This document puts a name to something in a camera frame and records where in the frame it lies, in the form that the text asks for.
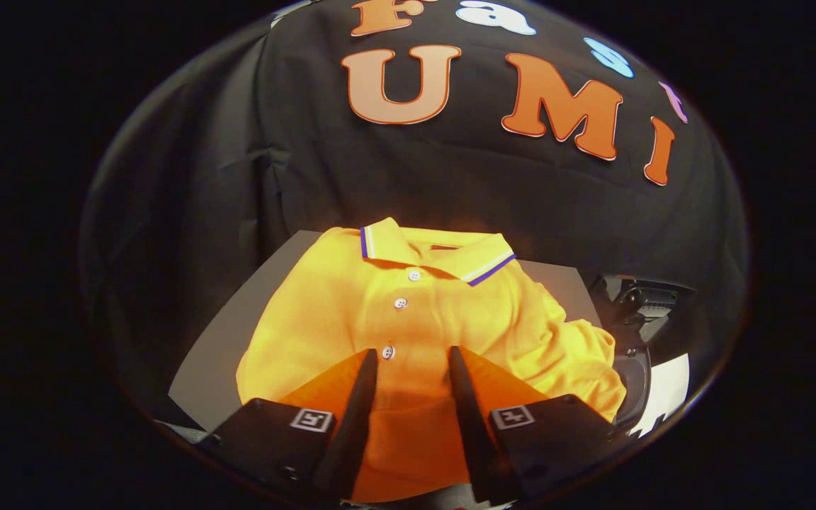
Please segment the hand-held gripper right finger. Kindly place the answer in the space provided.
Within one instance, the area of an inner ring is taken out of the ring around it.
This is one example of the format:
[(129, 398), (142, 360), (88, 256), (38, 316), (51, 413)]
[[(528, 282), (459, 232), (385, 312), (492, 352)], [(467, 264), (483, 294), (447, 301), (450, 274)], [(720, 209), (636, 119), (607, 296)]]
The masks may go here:
[(625, 455), (624, 433), (577, 396), (542, 397), (460, 346), (450, 348), (449, 377), (477, 502), (541, 503)]

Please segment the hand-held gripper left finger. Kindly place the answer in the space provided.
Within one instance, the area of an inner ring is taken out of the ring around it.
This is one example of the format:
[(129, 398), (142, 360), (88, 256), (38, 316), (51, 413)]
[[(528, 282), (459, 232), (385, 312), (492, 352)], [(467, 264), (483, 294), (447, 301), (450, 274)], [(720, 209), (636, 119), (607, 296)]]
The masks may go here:
[(201, 439), (200, 451), (295, 506), (338, 507), (361, 471), (378, 361), (366, 349), (280, 402), (253, 398)]

